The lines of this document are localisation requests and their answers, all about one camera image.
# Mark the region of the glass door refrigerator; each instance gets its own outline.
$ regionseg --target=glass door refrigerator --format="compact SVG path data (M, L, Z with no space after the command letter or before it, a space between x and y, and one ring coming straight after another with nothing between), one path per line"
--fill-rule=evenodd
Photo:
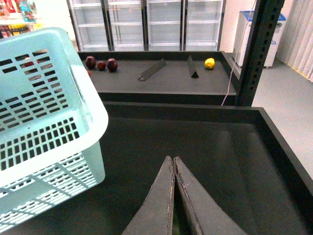
M184 0L147 0L150 51L181 50Z
M80 51L108 51L106 16L101 0L68 0Z
M140 0L107 0L114 51L143 51Z
M184 50L219 50L224 0L186 0Z

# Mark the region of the cable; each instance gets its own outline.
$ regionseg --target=cable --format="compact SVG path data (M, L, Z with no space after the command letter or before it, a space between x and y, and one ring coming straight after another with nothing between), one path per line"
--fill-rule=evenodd
M224 105L225 100L226 100L226 98L227 98L227 97L228 97L228 95L229 95L229 89L230 89L231 77L232 77L232 75L233 75L234 68L235 68L235 66L236 66L237 55L238 55L238 52L239 52L239 49L240 49L240 47L241 47L242 43L244 42L245 31L246 31L246 28L248 27L248 24L249 24L249 19L250 19L251 13L252 13L252 11L253 11L253 9L254 9L254 7L255 7L256 1L257 1L257 0L255 0L255 1L254 1L254 4L253 4L252 9L251 9L251 11L250 11L250 14L249 14L249 17L248 17L248 20L247 20L247 23L246 23L246 26L245 26L245 29L244 29L243 37L242 37L242 39L241 39L240 45L239 45L238 50L237 50L236 55L235 55L235 62L234 62L234 66L233 66L233 68L231 69L231 72L230 72L230 77L229 77L229 83L228 83L227 94L225 95L225 98L224 98L223 103L221 104L221 106L223 106L223 105Z

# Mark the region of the light blue basket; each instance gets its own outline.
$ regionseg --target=light blue basket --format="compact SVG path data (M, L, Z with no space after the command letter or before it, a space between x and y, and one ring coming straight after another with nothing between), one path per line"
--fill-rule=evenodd
M103 181L108 115L67 33L0 40L0 232Z

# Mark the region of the slotted rack post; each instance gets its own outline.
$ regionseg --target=slotted rack post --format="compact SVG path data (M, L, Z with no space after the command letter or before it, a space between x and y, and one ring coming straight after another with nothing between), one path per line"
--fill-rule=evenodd
M285 0L257 0L244 64L240 74L237 106L251 106Z

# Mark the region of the lemon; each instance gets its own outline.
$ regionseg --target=lemon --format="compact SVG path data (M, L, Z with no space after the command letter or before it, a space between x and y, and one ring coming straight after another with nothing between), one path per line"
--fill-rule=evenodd
M214 68L214 65L215 65L215 60L213 58L208 58L204 63L205 68L210 69L210 70Z

